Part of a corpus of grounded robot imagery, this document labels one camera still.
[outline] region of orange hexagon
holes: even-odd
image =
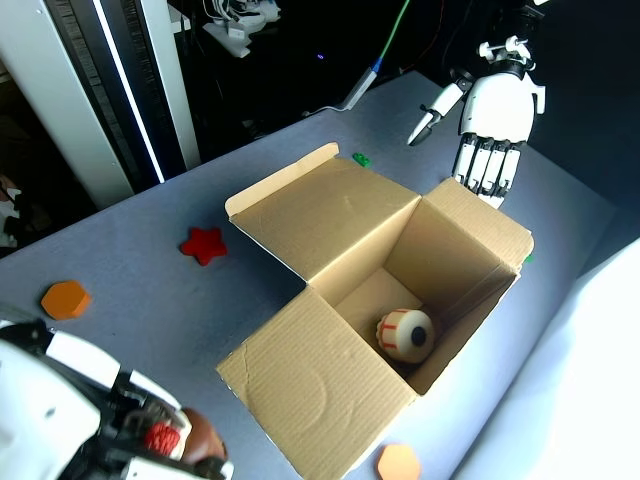
[[[91,303],[91,296],[75,280],[55,283],[47,290],[40,304],[51,318],[68,320],[82,315]]]
[[[382,480],[419,480],[420,462],[408,445],[387,445],[378,460]]]

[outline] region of gray tabletop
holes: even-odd
[[[293,479],[294,470],[215,372],[216,364],[302,290],[302,283],[231,226],[224,201],[329,141],[417,192],[451,171],[460,107],[425,143],[406,138],[439,87],[410,73],[104,210],[0,262],[0,301],[37,315],[51,283],[75,279],[87,313],[55,326],[104,348],[208,415],[238,480]],[[411,445],[425,478],[451,477],[603,234],[614,209],[525,148],[502,210],[533,231],[534,261],[425,397],[384,443]],[[222,228],[229,255],[206,268],[178,245],[191,226]],[[348,475],[373,479],[375,455]]]

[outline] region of eyeball toy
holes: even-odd
[[[395,360],[422,362],[433,350],[433,322],[420,310],[396,309],[382,317],[376,329],[380,347]]]

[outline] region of white light strip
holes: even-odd
[[[107,23],[107,17],[104,14],[104,10],[102,9],[100,0],[93,0],[93,6],[96,8],[98,20],[100,20],[100,25],[102,25],[102,31],[104,32],[104,36],[107,39],[107,45],[109,45],[111,56],[113,57],[113,61],[116,64],[116,70],[118,70],[118,75],[120,75],[122,86],[124,87],[124,91],[127,94],[127,100],[129,100],[129,105],[131,105],[133,116],[135,117],[138,128],[140,129],[140,133],[142,134],[142,139],[144,140],[144,144],[147,147],[147,152],[149,152],[149,156],[151,157],[153,168],[156,171],[156,175],[158,175],[158,180],[160,180],[160,183],[164,183],[164,175],[162,175],[162,170],[160,170],[160,165],[158,165],[158,159],[156,158],[156,154],[153,151],[153,147],[151,146],[149,135],[147,135],[147,129],[142,122],[140,110],[138,110],[138,104],[136,103],[136,99],[133,97],[133,92],[131,91],[131,86],[129,85],[127,74],[125,73],[124,67],[122,66],[122,60],[120,60],[120,55],[118,54],[118,49],[116,48],[116,42],[113,40],[113,35],[111,34],[111,29],[109,28],[109,24]]]

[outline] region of open cardboard box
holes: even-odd
[[[218,372],[307,480],[335,480],[424,395],[518,278],[529,231],[447,180],[424,197],[335,143],[230,198],[231,222],[307,282]],[[408,368],[378,347],[395,308],[440,334]]]

